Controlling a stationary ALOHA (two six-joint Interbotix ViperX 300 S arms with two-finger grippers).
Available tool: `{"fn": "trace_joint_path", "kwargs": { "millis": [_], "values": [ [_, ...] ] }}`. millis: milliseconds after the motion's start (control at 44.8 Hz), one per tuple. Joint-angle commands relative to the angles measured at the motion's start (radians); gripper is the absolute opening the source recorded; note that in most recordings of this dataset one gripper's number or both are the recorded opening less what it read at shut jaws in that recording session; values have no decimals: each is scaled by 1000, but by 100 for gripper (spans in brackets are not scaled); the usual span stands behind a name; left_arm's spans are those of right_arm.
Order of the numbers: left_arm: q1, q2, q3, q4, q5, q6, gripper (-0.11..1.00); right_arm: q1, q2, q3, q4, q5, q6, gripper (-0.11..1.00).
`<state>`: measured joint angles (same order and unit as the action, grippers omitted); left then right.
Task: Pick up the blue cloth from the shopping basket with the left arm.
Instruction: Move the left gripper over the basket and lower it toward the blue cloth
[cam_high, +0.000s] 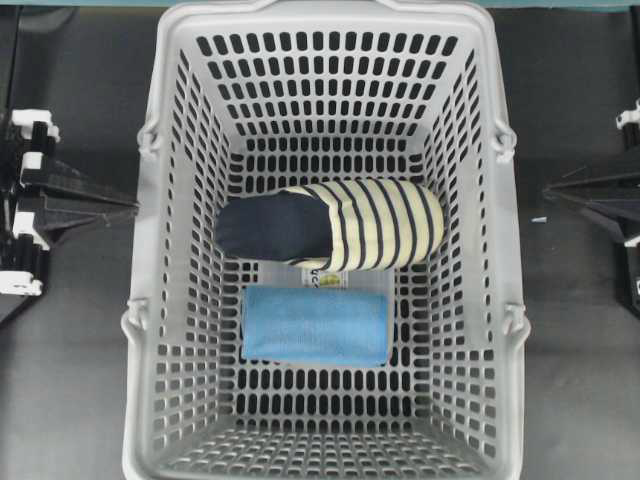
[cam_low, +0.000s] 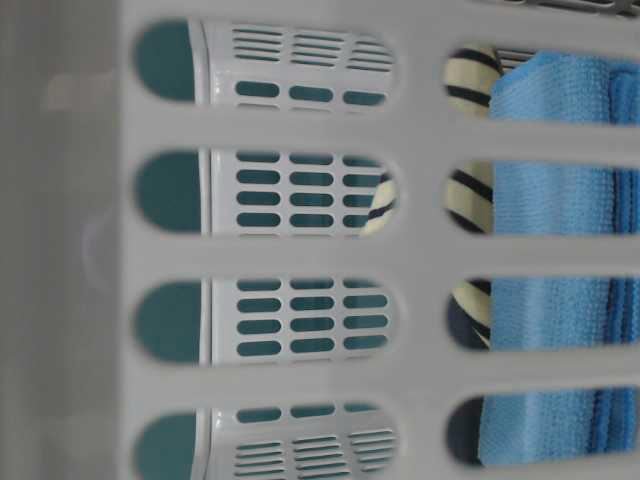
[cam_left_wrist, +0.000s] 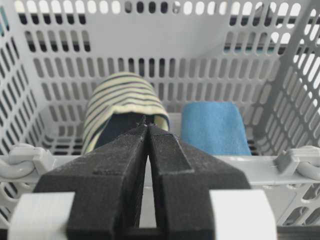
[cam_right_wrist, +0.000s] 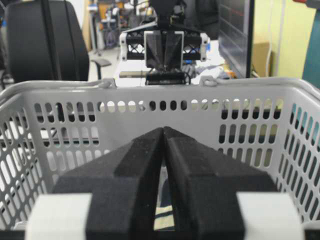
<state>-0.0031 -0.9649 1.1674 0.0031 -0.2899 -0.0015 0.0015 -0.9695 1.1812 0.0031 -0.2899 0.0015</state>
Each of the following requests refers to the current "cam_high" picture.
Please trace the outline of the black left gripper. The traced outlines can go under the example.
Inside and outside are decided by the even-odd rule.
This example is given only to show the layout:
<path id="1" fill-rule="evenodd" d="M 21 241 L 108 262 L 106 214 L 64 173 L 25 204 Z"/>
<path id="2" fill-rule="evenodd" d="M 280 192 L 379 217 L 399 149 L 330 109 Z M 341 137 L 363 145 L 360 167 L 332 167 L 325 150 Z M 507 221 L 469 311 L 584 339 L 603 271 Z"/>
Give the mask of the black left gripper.
<path id="1" fill-rule="evenodd" d="M 1 322 L 45 292 L 51 245 L 70 234 L 133 219 L 136 196 L 65 162 L 55 152 L 59 128 L 42 109 L 1 115 Z M 38 189 L 60 198 L 38 195 Z"/>

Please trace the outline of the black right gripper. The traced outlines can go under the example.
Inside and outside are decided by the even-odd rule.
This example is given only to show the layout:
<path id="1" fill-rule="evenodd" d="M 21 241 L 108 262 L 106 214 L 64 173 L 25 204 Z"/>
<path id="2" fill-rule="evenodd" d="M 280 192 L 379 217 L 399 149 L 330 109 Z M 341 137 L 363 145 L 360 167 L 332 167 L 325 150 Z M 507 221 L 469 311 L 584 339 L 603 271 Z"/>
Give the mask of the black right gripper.
<path id="1" fill-rule="evenodd" d="M 639 100 L 616 117 L 622 168 L 581 167 L 553 180 L 544 197 L 565 204 L 607 230 L 624 246 L 629 309 L 639 317 Z"/>

